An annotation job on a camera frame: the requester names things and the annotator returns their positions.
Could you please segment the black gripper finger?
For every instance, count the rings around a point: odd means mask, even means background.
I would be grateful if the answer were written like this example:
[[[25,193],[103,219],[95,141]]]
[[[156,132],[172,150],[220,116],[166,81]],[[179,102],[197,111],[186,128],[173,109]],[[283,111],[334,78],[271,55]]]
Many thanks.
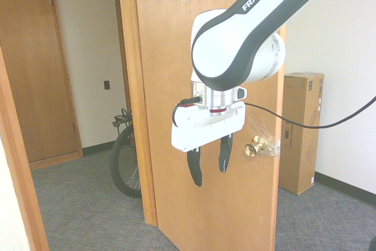
[[[196,186],[201,187],[203,183],[203,175],[200,166],[200,148],[196,148],[187,152],[187,164],[190,174]]]
[[[219,154],[219,169],[225,173],[229,165],[231,150],[233,145],[233,135],[227,135],[221,138],[220,154]]]

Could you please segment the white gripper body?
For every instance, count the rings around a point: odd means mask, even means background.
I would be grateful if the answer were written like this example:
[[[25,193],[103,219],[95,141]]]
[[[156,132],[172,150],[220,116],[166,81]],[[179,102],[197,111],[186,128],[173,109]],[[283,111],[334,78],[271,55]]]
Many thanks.
[[[245,122],[246,106],[236,102],[221,115],[213,116],[200,106],[178,108],[172,125],[172,146],[188,152],[214,140],[241,130]]]

